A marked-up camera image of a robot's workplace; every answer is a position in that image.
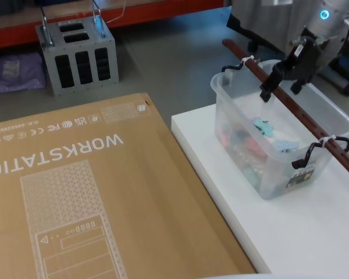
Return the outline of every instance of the white cable tie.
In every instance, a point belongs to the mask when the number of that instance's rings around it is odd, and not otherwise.
[[[319,139],[319,142],[323,141],[323,142],[322,142],[322,147],[325,147],[326,143],[327,143],[330,139],[335,140],[335,139],[336,139],[336,136],[335,136],[335,135],[330,135],[329,137],[320,138],[320,139]]]
[[[242,58],[242,60],[241,60],[242,64],[244,65],[246,63],[246,61],[249,59],[255,59],[255,57],[253,55],[251,55],[250,57]]]

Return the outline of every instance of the gray floor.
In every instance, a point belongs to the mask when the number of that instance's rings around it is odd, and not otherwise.
[[[230,10],[221,8],[174,19],[113,30],[117,39],[120,83],[94,92],[54,97],[51,90],[0,95],[0,121],[67,108],[136,92],[147,92],[170,125],[172,115],[215,103],[209,86],[222,66],[238,60],[223,47],[223,38],[242,46],[248,40],[226,27]],[[262,60],[277,58],[260,48]],[[320,78],[314,84],[349,114],[349,97]]]

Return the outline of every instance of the shelf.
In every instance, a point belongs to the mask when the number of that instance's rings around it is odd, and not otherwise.
[[[123,3],[124,0],[99,0],[104,20],[107,22],[119,16]],[[223,0],[127,0],[124,16],[108,26],[111,28],[137,24],[221,6]],[[48,22],[76,19],[92,14],[90,0],[47,6],[44,12]],[[26,7],[19,13],[0,16],[0,48],[36,42],[35,26],[39,24],[41,16],[37,7]]]

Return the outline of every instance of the white platform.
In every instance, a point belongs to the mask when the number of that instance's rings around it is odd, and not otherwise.
[[[172,132],[260,273],[349,278],[349,174],[332,160],[309,187],[265,201],[214,136],[215,105]]]

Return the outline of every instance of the plastic storage bin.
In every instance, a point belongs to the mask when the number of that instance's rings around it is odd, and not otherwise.
[[[260,66],[269,74],[277,62]],[[328,134],[349,138],[349,116],[314,85],[295,95],[292,83],[283,81],[280,86]],[[313,182],[332,156],[325,148],[315,148],[307,167],[294,169],[292,161],[304,158],[310,144],[318,140],[273,94],[265,103],[259,96],[260,85],[247,67],[226,70],[211,81],[217,94],[216,136],[260,196],[270,199]],[[272,127],[272,134],[263,135],[257,122]]]

